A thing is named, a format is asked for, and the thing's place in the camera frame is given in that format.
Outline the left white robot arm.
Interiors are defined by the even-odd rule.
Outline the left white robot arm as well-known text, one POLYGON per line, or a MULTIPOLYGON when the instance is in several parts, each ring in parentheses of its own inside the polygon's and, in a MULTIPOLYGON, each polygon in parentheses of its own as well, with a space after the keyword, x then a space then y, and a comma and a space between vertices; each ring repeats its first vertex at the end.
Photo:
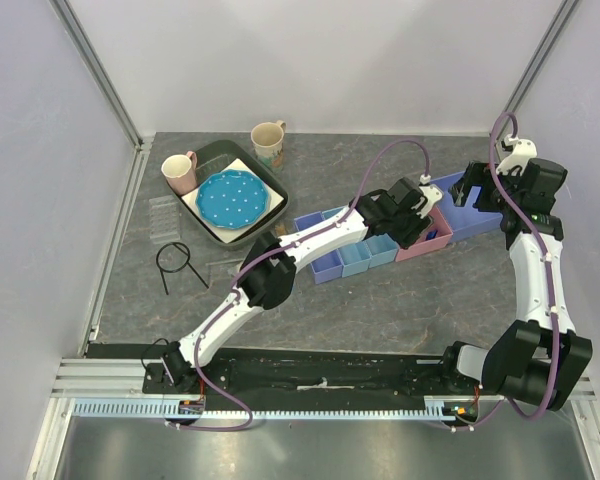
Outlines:
POLYGON ((232 280, 227 298, 189 335, 168 342, 160 361, 144 364, 145 393, 197 393, 211 382, 202 368, 247 321, 290 296, 296 274, 316 259, 373 236, 388 235, 406 249, 432 224, 431 211, 443 192, 421 177, 402 178, 391 188, 356 194, 332 217, 294 234, 261 235, 232 280))

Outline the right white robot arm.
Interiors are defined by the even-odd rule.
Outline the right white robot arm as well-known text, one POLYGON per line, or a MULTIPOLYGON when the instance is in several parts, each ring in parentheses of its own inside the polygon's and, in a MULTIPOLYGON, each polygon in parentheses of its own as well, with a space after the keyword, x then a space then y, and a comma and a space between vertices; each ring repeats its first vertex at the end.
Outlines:
POLYGON ((567 171, 533 158, 508 174, 472 162, 453 184, 455 205, 465 205, 472 188, 481 212, 498 212, 500 229, 514 266, 516 319, 490 348, 457 341, 445 351, 438 381, 447 392, 463 392, 477 381, 490 393, 541 411, 562 408, 589 364, 593 347, 577 335, 568 314, 560 259, 564 231, 552 215, 555 195, 567 171))

